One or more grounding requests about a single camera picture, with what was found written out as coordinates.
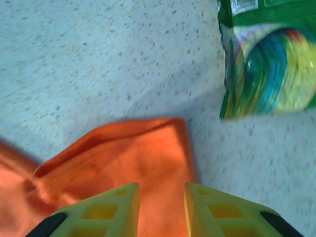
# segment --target black rubber edge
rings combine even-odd
[[[294,229],[282,217],[267,211],[260,212],[261,216],[269,222],[283,237],[303,237],[296,229]]]
[[[64,212],[57,213],[42,220],[25,237],[49,237],[67,218]]]

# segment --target snack bag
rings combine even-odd
[[[221,119],[316,106],[316,0],[219,0]]]

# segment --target yellow plastic object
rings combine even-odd
[[[140,194],[129,183],[59,209],[68,217],[50,237],[137,237]]]
[[[194,183],[185,186],[189,237],[281,237],[261,215],[265,206]]]

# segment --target orange cloth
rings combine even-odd
[[[65,205],[129,182],[141,192],[139,237],[185,237],[184,184],[194,182],[185,123],[99,127],[37,167],[0,143],[0,237],[22,237]]]

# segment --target speckled tile floor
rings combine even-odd
[[[45,161],[91,129],[187,121],[197,173],[316,236],[316,110],[218,118],[216,0],[0,1],[0,137]]]

